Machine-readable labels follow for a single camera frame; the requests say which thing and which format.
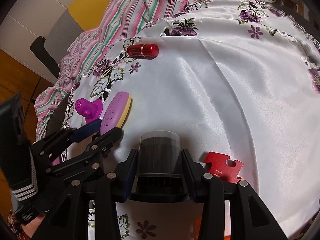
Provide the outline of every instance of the yellow panel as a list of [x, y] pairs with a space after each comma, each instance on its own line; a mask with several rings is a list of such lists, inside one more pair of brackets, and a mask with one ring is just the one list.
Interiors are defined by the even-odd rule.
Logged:
[[86, 31], [99, 26], [109, 2], [110, 0], [74, 0], [68, 11]]

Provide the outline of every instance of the pink striped cloth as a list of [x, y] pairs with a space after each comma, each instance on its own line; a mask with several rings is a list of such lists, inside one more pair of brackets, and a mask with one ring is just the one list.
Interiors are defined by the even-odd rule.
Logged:
[[134, 37], [146, 23], [166, 18], [199, 0], [111, 0], [100, 26], [80, 34], [59, 63], [60, 74], [53, 87], [42, 92], [35, 103], [37, 140], [45, 136], [47, 122], [62, 99], [120, 40]]

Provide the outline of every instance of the purple plastic object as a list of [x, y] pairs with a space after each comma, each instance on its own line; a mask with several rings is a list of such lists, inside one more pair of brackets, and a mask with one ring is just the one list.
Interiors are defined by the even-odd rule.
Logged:
[[103, 104], [101, 99], [90, 102], [87, 99], [80, 98], [76, 101], [75, 109], [79, 115], [85, 117], [85, 122], [89, 123], [100, 117]]
[[118, 124], [129, 99], [129, 93], [119, 92], [110, 102], [103, 116], [100, 133], [105, 134]]

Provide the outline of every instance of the metallic red bottle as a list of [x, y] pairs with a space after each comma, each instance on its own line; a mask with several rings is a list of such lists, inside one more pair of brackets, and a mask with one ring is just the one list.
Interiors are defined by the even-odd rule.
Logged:
[[130, 56], [156, 57], [159, 54], [159, 48], [156, 44], [136, 44], [127, 48]]

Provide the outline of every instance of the black device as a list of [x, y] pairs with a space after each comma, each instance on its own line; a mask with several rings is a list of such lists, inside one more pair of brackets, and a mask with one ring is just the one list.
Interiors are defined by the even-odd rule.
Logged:
[[[230, 201], [232, 240], [287, 240], [247, 181], [233, 184], [205, 173], [202, 165], [192, 160], [188, 150], [173, 155], [173, 162], [167, 160], [169, 156], [163, 160], [165, 165], [171, 163], [172, 168], [158, 167], [156, 174], [162, 169], [169, 178], [160, 179], [158, 182], [162, 182], [159, 183], [155, 183], [155, 173], [145, 164], [145, 156], [139, 156], [136, 149], [130, 151], [127, 160], [119, 163], [114, 172], [104, 174], [102, 160], [123, 136], [123, 131], [115, 127], [90, 143], [81, 155], [52, 166], [72, 142], [80, 142], [97, 130], [101, 120], [80, 129], [62, 129], [30, 147], [21, 116], [20, 95], [0, 106], [0, 127], [6, 127], [6, 133], [0, 129], [0, 166], [19, 200], [15, 211], [17, 219], [27, 224], [39, 214], [46, 214], [32, 240], [86, 240], [89, 200], [95, 200], [96, 240], [105, 239], [106, 233], [108, 239], [120, 240], [116, 202], [124, 203], [133, 198], [142, 202], [170, 203], [183, 201], [187, 196], [195, 203], [204, 203], [199, 240], [224, 239], [225, 200]], [[162, 153], [166, 149], [164, 146], [175, 145], [172, 140], [163, 138], [152, 140], [160, 145]], [[143, 148], [149, 154], [149, 143], [149, 140], [142, 142], [140, 150]], [[136, 192], [132, 193], [138, 166], [138, 178], [149, 178], [151, 182], [138, 184]], [[182, 178], [188, 195], [181, 191], [183, 186], [177, 182]]]

